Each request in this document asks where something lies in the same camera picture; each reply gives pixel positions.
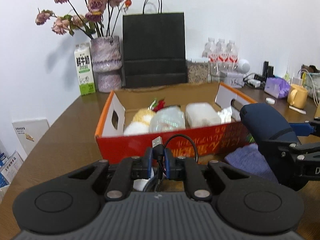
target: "green label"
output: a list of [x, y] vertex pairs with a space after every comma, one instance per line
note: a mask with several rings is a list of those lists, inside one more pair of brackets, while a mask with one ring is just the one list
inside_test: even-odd
[[86, 73], [86, 72], [89, 72], [89, 71], [90, 71], [90, 69], [87, 68], [87, 69], [80, 70], [79, 73]]
[[80, 87], [81, 96], [96, 92], [96, 89], [94, 87], [94, 83], [80, 85], [79, 87]]

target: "navy blue gripper pad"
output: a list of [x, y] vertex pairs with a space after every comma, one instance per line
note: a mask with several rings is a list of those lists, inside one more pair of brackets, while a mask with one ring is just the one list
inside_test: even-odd
[[299, 143], [287, 120], [270, 105], [265, 103], [245, 105], [240, 111], [240, 118], [258, 145], [264, 140]]

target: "red box side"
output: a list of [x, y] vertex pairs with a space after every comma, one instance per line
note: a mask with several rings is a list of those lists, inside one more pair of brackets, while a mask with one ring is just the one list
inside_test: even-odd
[[[123, 158], [143, 156], [147, 147], [152, 147], [152, 140], [158, 136], [165, 143], [174, 134], [183, 133], [191, 137], [197, 145], [199, 156], [211, 153], [229, 153], [248, 144], [248, 131], [241, 122], [219, 126], [201, 127], [166, 133], [152, 133], [136, 136], [96, 138], [104, 159], [110, 164], [119, 163]], [[168, 144], [174, 156], [194, 156], [192, 145], [185, 138], [174, 138]]]

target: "bag handle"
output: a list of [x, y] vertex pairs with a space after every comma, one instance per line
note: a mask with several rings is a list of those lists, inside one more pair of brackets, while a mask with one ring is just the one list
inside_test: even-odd
[[[144, 14], [144, 8], [146, 7], [146, 4], [149, 0], [145, 0], [144, 1], [144, 4], [143, 4], [143, 9], [142, 9], [142, 14]], [[159, 7], [158, 7], [158, 13], [159, 13], [159, 10], [160, 10], [160, 13], [162, 13], [162, 0], [158, 0], [158, 4], [159, 4]]]

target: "usb connector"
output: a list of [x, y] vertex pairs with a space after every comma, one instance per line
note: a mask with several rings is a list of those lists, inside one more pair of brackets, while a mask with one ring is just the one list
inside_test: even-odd
[[156, 147], [157, 145], [162, 144], [162, 138], [161, 136], [157, 137], [156, 139], [152, 140], [152, 147]]
[[162, 158], [164, 156], [164, 147], [162, 144], [162, 138], [160, 136], [152, 140], [152, 153], [154, 160], [162, 161]]

